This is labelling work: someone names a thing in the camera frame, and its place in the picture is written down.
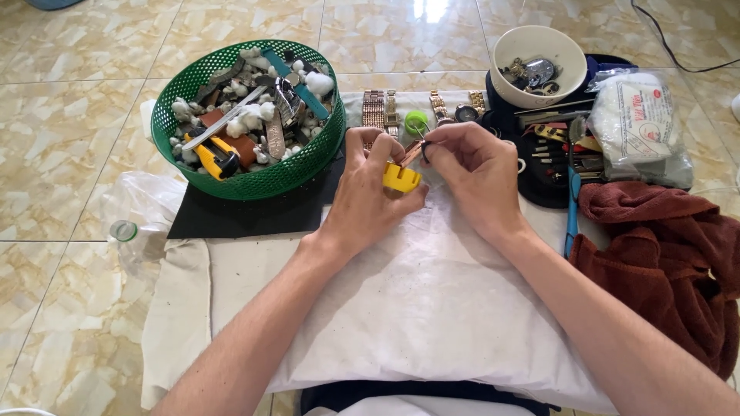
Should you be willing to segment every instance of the white cloth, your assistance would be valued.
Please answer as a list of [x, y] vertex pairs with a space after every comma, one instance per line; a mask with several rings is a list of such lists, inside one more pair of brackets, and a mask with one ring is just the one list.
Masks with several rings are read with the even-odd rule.
[[427, 396], [368, 397], [341, 412], [326, 407], [306, 416], [533, 416], [523, 407], [478, 400]]
[[[467, 100], [463, 91], [441, 95], [448, 108]], [[361, 94], [343, 100], [348, 127], [358, 125]], [[397, 103], [402, 117], [430, 107], [426, 93], [398, 93]], [[431, 108], [427, 113], [431, 118]], [[336, 380], [475, 380], [558, 406], [616, 413], [534, 291], [461, 216], [444, 180], [434, 170], [413, 168], [430, 186], [425, 208], [331, 280], [267, 392]], [[521, 197], [519, 203], [540, 237], [562, 252], [565, 211]], [[605, 245], [593, 224], [580, 225]], [[208, 325], [221, 330], [278, 273], [302, 235], [209, 240], [190, 261], [174, 257], [182, 264], [169, 264], [168, 252], [142, 337], [144, 408], [172, 387], [192, 352], [210, 342]], [[180, 279], [186, 284], [173, 289]]]

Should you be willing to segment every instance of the red cloth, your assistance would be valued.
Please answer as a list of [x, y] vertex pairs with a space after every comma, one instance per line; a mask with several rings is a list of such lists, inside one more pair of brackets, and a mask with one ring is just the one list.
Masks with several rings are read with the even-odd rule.
[[603, 252], [577, 235], [570, 262], [723, 380], [738, 357], [740, 222], [680, 189], [624, 181], [581, 188]]

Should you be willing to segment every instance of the round basket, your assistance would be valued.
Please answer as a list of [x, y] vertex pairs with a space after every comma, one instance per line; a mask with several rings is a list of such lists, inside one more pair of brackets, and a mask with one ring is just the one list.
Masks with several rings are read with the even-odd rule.
[[[279, 56], [284, 50], [292, 50], [309, 62], [319, 62], [329, 67], [334, 79], [333, 110], [321, 133], [309, 142], [298, 154], [258, 172], [234, 175], [225, 181], [217, 181], [211, 175], [186, 170], [175, 163], [169, 138], [175, 134], [179, 122], [172, 113], [175, 97], [189, 101], [201, 85], [207, 84], [214, 71], [231, 67], [242, 49], [271, 47]], [[198, 189], [219, 198], [236, 200], [264, 199], [291, 190], [308, 181], [322, 170], [337, 152], [344, 136], [345, 114], [339, 98], [337, 77], [330, 63], [319, 52], [305, 45], [281, 40], [248, 41], [219, 49], [190, 64], [177, 74], [164, 88], [157, 99], [152, 113], [152, 137], [159, 152], [175, 165], [185, 178]]]

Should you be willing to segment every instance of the clear plastic bag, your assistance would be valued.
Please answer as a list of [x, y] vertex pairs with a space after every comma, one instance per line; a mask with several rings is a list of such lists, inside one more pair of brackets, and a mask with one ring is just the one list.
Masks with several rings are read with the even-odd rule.
[[[164, 242], [185, 195], [186, 183], [167, 176], [134, 171], [121, 173], [101, 196], [100, 219], [104, 235], [118, 250], [118, 261], [128, 275], [156, 278], [153, 264], [164, 257]], [[138, 231], [131, 241], [110, 236], [119, 220], [131, 221]]]
[[610, 181], [691, 188], [693, 166], [668, 86], [638, 68], [596, 73], [588, 128], [604, 150]]

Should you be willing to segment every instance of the forearm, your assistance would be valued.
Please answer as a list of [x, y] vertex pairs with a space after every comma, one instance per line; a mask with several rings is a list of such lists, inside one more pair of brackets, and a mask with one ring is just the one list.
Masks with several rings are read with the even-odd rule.
[[528, 226], [497, 242], [621, 415], [734, 415], [740, 396], [555, 253]]
[[348, 258], [305, 237], [280, 273], [229, 322], [152, 415], [251, 415], [298, 327]]

